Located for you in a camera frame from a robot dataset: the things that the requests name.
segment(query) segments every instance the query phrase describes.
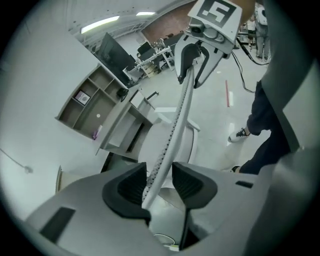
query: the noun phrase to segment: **shelf compartment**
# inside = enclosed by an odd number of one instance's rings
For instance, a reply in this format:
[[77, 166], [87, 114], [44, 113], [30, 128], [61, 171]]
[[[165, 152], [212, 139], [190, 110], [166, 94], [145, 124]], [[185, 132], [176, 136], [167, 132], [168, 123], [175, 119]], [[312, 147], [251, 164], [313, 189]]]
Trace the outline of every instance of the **shelf compartment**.
[[107, 73], [102, 66], [98, 67], [89, 78], [102, 90], [105, 90], [107, 86], [114, 80], [114, 78]]
[[79, 89], [75, 92], [73, 97], [76, 97], [77, 94], [79, 93], [79, 91], [83, 91], [85, 94], [92, 97], [95, 94], [95, 92], [97, 91], [97, 89], [98, 88], [92, 82], [90, 82], [88, 79], [86, 79], [83, 82], [83, 84], [79, 87]]
[[92, 138], [94, 132], [104, 123], [114, 106], [115, 103], [103, 91], [98, 90], [84, 107], [74, 129]]
[[110, 97], [112, 97], [116, 102], [119, 101], [119, 98], [117, 96], [117, 91], [120, 89], [120, 85], [116, 80], [113, 80], [108, 87], [104, 90]]
[[84, 106], [76, 100], [70, 100], [65, 106], [59, 120], [72, 127], [80, 116]]

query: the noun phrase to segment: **computer monitor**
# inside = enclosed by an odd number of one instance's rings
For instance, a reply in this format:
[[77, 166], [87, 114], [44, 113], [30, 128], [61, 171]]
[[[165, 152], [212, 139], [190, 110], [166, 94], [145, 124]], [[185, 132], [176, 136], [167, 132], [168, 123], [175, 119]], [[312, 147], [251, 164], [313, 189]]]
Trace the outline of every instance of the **computer monitor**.
[[146, 53], [147, 51], [149, 51], [150, 49], [152, 49], [151, 45], [149, 42], [145, 42], [143, 45], [141, 45], [137, 51], [138, 53], [140, 53], [141, 55]]

